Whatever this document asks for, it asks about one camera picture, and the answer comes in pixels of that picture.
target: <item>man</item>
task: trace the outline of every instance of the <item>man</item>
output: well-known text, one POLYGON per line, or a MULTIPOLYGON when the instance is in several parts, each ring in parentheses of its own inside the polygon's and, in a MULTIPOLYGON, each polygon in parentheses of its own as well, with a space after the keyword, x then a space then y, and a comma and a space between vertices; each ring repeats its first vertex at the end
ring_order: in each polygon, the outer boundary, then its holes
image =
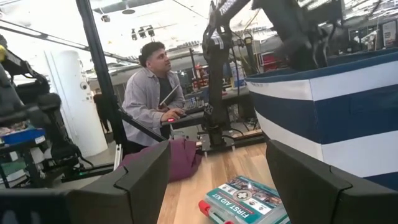
MULTIPOLYGON (((185 99, 178 76, 172 73, 170 60, 165 46, 160 42, 151 42, 142 48, 139 57, 143 69, 135 73, 128 81, 124 92, 123 109, 138 122, 151 128, 165 138, 170 136, 170 127, 162 127, 162 122, 179 119, 185 99), (168 105, 161 105, 165 97, 179 86, 174 98, 168 105)), ((141 149, 157 143, 135 127, 123 122, 129 140, 126 153, 139 152, 141 149)))

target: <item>striped fabric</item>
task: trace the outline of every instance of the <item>striped fabric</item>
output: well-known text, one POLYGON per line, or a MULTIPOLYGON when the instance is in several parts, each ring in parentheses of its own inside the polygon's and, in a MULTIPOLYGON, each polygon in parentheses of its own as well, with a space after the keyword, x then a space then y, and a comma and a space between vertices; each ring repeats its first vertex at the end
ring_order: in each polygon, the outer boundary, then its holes
POLYGON ((261 129, 323 162, 398 189, 398 50, 329 61, 328 68, 247 78, 261 129))

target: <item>purple cloth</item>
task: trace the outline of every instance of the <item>purple cloth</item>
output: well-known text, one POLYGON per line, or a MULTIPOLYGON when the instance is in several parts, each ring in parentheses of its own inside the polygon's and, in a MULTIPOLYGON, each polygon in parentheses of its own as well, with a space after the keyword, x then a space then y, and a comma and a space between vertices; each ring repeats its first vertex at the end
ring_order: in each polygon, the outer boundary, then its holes
MULTIPOLYGON (((147 147, 141 152, 126 155, 119 167, 140 158, 143 153, 153 150, 154 148, 156 148, 156 145, 147 147)), ((201 155, 196 154, 196 142, 186 139, 171 140, 170 149, 171 161, 169 182, 191 177, 197 172, 201 162, 201 155)))

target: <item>blue stripe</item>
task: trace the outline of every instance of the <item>blue stripe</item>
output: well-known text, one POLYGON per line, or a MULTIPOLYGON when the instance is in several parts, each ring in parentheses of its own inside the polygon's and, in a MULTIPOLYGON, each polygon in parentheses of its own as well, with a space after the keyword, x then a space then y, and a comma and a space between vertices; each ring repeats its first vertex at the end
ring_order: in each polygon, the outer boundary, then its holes
POLYGON ((398 85, 315 102, 251 96, 261 116, 320 144, 398 130, 398 85))
POLYGON ((297 72, 292 69, 276 70, 246 78, 247 82, 273 83, 294 80, 308 80, 343 72, 380 65, 398 60, 398 49, 387 49, 363 54, 345 55, 329 59, 329 67, 311 71, 297 72))
POLYGON ((385 186, 392 190, 398 190, 398 172, 364 177, 366 180, 385 186))

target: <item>wooden tabletop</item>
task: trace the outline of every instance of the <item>wooden tabletop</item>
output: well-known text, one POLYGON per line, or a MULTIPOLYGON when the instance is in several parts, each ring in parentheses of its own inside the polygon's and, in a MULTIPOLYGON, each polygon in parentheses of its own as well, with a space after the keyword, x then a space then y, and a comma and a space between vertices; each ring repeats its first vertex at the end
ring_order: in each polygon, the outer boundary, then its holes
POLYGON ((274 187, 265 151, 264 143, 203 157, 193 177, 167 186, 158 224, 212 223, 199 211, 199 201, 238 175, 274 187))

